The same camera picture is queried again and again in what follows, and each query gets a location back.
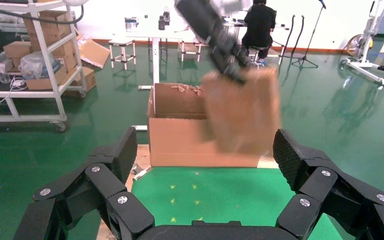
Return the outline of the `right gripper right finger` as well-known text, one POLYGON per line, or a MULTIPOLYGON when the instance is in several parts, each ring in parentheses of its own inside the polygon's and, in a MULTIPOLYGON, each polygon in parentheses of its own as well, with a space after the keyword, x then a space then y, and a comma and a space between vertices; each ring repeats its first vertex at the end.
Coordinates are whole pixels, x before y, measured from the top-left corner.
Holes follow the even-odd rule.
POLYGON ((294 196, 276 220, 298 240, 309 238, 322 215, 357 240, 384 240, 384 191, 339 169, 322 151, 276 131, 273 157, 294 196))

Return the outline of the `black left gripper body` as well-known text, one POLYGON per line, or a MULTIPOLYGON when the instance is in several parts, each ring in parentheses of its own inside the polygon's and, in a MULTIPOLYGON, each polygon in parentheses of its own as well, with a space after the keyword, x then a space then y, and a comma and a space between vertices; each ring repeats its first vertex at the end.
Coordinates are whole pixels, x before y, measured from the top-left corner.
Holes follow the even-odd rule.
POLYGON ((228 42, 221 17, 208 0, 176 0, 174 6, 199 39, 208 45, 228 42))

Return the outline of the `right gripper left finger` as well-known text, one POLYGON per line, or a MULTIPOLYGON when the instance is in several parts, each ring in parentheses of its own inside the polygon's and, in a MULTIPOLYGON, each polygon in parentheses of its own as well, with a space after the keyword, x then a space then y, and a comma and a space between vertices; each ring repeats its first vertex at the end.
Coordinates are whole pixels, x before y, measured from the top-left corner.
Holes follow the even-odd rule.
POLYGON ((118 240, 137 240, 155 226, 126 187, 137 149, 136 129, 129 127, 116 143, 96 147, 83 165, 39 187, 14 238, 65 240, 84 215, 97 211, 118 240))

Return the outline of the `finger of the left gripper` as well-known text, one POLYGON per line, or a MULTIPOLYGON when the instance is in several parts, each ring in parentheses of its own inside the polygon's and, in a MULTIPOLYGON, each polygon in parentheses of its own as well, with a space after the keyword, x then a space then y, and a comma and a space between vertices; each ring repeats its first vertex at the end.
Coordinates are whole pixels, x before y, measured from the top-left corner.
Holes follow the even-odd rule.
POLYGON ((213 46, 211 49, 211 61, 220 74, 227 76, 237 84, 245 84, 242 69, 246 67, 246 53, 234 43, 227 49, 221 46, 213 46))
POLYGON ((237 60, 238 66, 241 68, 250 66, 247 50, 238 45, 237 40, 230 33, 224 32, 225 69, 231 67, 231 57, 237 60))

